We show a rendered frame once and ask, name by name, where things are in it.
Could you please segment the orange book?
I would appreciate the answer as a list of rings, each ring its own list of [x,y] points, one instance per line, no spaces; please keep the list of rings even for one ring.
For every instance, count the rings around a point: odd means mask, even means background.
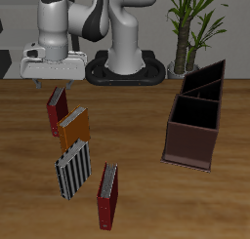
[[[62,153],[65,153],[78,139],[90,139],[88,109],[78,105],[57,123]]]

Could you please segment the dark brown desk caddy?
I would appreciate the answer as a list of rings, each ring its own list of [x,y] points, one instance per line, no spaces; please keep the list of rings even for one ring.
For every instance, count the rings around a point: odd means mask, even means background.
[[[167,122],[163,163],[211,172],[225,66],[226,61],[221,60],[185,76]]]

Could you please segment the green pot plant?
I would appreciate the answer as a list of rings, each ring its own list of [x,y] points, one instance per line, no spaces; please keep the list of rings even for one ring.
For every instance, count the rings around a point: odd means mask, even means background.
[[[174,7],[167,14],[173,13],[176,20],[171,19],[177,35],[175,60],[169,64],[168,75],[173,79],[184,78],[194,71],[196,53],[200,48],[207,49],[207,41],[213,36],[225,33],[220,29],[224,17],[217,19],[211,26],[209,22],[214,10],[201,16],[200,13],[215,0],[171,0]]]

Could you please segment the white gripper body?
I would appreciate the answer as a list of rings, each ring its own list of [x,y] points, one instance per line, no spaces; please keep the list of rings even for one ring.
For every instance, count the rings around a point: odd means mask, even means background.
[[[83,80],[87,55],[68,52],[68,57],[58,62],[46,62],[40,58],[25,57],[21,60],[21,78]]]

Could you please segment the black and white striped book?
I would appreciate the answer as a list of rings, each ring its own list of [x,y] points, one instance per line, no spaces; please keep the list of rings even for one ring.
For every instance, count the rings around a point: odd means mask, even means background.
[[[61,196],[70,200],[92,174],[89,143],[78,139],[55,162]]]

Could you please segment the red book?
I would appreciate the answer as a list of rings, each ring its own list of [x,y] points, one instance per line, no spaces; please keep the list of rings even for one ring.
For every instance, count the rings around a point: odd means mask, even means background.
[[[56,87],[47,101],[46,107],[52,135],[57,137],[59,135],[57,123],[68,114],[65,88]]]
[[[118,165],[105,163],[97,194],[100,229],[111,230],[117,198]]]

